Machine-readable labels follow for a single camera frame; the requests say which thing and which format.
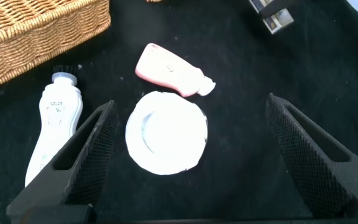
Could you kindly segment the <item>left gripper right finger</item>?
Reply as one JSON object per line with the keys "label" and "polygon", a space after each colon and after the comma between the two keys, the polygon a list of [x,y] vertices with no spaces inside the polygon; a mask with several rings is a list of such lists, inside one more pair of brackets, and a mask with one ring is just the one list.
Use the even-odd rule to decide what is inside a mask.
{"label": "left gripper right finger", "polygon": [[265,115],[289,173],[315,217],[358,217],[358,156],[289,101],[269,94]]}

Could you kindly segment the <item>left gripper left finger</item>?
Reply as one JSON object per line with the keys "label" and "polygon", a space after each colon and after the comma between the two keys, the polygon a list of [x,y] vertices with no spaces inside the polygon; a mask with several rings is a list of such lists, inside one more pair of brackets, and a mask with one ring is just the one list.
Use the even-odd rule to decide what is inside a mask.
{"label": "left gripper left finger", "polygon": [[117,103],[99,106],[7,206],[11,223],[95,222],[117,126]]}

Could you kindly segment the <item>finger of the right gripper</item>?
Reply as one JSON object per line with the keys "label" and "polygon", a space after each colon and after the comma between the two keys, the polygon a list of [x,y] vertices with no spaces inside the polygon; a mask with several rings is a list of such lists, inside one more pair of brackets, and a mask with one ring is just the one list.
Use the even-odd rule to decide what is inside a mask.
{"label": "finger of the right gripper", "polygon": [[295,3],[295,0],[271,0],[258,12],[260,17],[270,17]]}

